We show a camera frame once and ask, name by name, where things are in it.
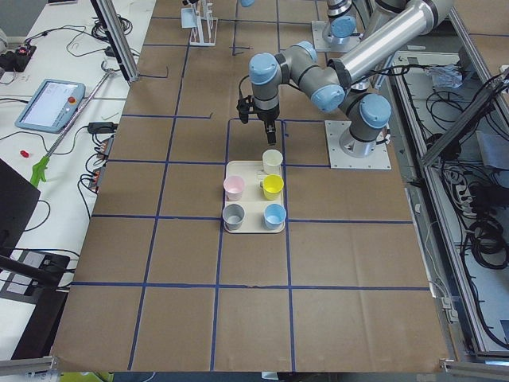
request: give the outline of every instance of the robotic arm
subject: robotic arm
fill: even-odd
[[[366,138],[373,138],[373,135],[375,140],[378,131],[376,134],[373,131],[367,134],[368,136],[365,136],[365,133],[370,128],[379,130],[387,124],[390,105],[385,99],[383,102],[366,96],[360,101],[356,100],[358,95],[351,93],[347,96],[350,87],[356,81],[362,80],[366,73],[402,45],[420,34],[428,33],[442,22],[453,7],[454,0],[376,0],[376,2],[383,9],[389,10],[396,10],[397,6],[405,2],[405,8],[391,20],[376,17],[372,23],[378,24],[377,27],[381,21],[389,19],[389,22],[376,31],[368,26],[369,33],[361,43],[340,59],[330,60],[327,68],[321,68],[316,64],[317,54],[307,41],[292,45],[276,55],[269,53],[255,55],[249,64],[253,96],[241,98],[237,105],[242,122],[247,123],[248,115],[255,113],[265,124],[268,143],[274,145],[275,120],[279,116],[278,86],[289,84],[292,80],[324,112],[334,111],[342,104],[341,109],[347,111],[347,114],[355,108],[354,112],[361,116],[362,123],[357,124],[361,131],[352,131],[352,128],[357,128],[354,127],[354,123],[352,124],[350,133],[354,140],[358,138],[364,141]],[[379,127],[383,122],[382,119],[386,119],[385,123]]]

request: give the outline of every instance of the white cup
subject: white cup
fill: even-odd
[[[279,175],[281,173],[281,164],[283,163],[283,154],[279,151],[270,149],[263,153],[263,171],[266,174],[275,173]]]
[[[238,201],[242,197],[246,183],[242,177],[232,175],[224,180],[223,187],[229,201]]]
[[[227,205],[223,209],[224,226],[228,231],[239,229],[244,221],[245,215],[246,213],[244,212],[242,205]]]

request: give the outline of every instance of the black monitor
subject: black monitor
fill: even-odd
[[[40,194],[0,159],[0,271],[10,272],[0,290],[0,298],[35,303],[41,287],[58,287],[68,265],[67,256],[40,251],[23,251],[19,260],[10,258]]]

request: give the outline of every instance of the tablet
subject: tablet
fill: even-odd
[[[56,133],[71,119],[85,95],[85,85],[61,80],[44,80],[15,126]]]

